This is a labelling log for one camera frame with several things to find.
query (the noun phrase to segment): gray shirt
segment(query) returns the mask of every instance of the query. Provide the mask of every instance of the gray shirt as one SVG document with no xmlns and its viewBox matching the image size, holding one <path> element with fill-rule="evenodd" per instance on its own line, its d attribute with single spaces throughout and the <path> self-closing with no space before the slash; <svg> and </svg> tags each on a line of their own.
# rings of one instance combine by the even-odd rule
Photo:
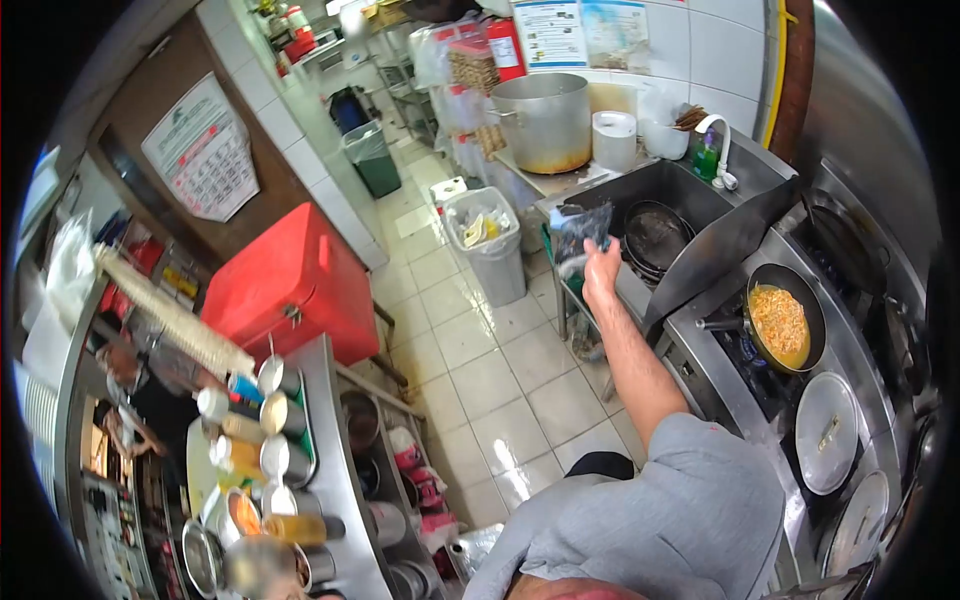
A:
<svg viewBox="0 0 960 600">
<path fill-rule="evenodd" d="M 588 577 L 651 600 L 756 596 L 780 542 L 783 491 L 767 458 L 720 425 L 676 414 L 640 475 L 563 479 L 521 504 L 463 600 L 502 600 L 519 570 Z"/>
</svg>

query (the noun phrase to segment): hand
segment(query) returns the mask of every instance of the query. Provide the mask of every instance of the hand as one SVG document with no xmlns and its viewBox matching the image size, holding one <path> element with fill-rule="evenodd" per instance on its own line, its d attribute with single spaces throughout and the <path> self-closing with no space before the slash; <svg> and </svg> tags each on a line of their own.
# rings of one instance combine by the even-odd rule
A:
<svg viewBox="0 0 960 600">
<path fill-rule="evenodd" d="M 594 313 L 616 299 L 616 274 L 620 272 L 620 240 L 610 238 L 610 247 L 601 252 L 593 240 L 584 240 L 587 266 L 584 269 L 584 300 Z"/>
</svg>

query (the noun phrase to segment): large aluminum pot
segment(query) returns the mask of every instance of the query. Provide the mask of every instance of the large aluminum pot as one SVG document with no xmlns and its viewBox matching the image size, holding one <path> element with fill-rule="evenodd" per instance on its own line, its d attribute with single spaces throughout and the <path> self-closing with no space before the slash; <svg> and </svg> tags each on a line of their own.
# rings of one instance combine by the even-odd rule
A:
<svg viewBox="0 0 960 600">
<path fill-rule="evenodd" d="M 572 171 L 591 156 L 587 80 L 569 73 L 524 75 L 490 94 L 516 166 L 551 175 Z"/>
</svg>

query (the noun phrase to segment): frying pan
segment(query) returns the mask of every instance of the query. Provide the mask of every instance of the frying pan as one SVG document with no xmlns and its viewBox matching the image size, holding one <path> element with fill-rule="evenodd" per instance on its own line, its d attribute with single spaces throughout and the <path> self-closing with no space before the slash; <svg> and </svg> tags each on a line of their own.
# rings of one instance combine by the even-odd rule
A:
<svg viewBox="0 0 960 600">
<path fill-rule="evenodd" d="M 799 369 L 787 367 L 781 361 L 774 358 L 770 350 L 763 344 L 763 340 L 756 334 L 756 328 L 753 325 L 753 319 L 750 314 L 750 303 L 748 297 L 750 291 L 758 285 L 772 285 L 786 290 L 793 296 L 794 300 L 800 303 L 804 308 L 806 325 L 810 329 L 810 353 L 806 361 L 800 365 Z M 827 324 L 824 321 L 824 309 L 820 306 L 820 301 L 810 289 L 810 286 L 797 272 L 789 267 L 767 263 L 760 265 L 747 281 L 747 287 L 743 292 L 743 317 L 729 317 L 721 319 L 698 319 L 696 325 L 707 331 L 723 331 L 728 329 L 743 330 L 750 335 L 754 342 L 757 352 L 767 363 L 778 371 L 790 374 L 799 374 L 808 372 L 820 361 L 824 353 L 824 347 L 827 345 Z"/>
<path fill-rule="evenodd" d="M 623 241 L 638 268 L 660 279 L 693 239 L 693 229 L 670 207 L 641 200 L 631 204 L 623 220 Z"/>
</svg>

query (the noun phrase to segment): food in frying pan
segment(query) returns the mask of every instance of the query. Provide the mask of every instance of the food in frying pan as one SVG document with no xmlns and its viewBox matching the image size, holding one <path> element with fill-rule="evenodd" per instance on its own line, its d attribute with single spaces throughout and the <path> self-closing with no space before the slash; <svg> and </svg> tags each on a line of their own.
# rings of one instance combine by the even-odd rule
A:
<svg viewBox="0 0 960 600">
<path fill-rule="evenodd" d="M 747 298 L 750 320 L 763 345 L 785 367 L 799 369 L 810 354 L 804 307 L 784 289 L 758 284 Z"/>
</svg>

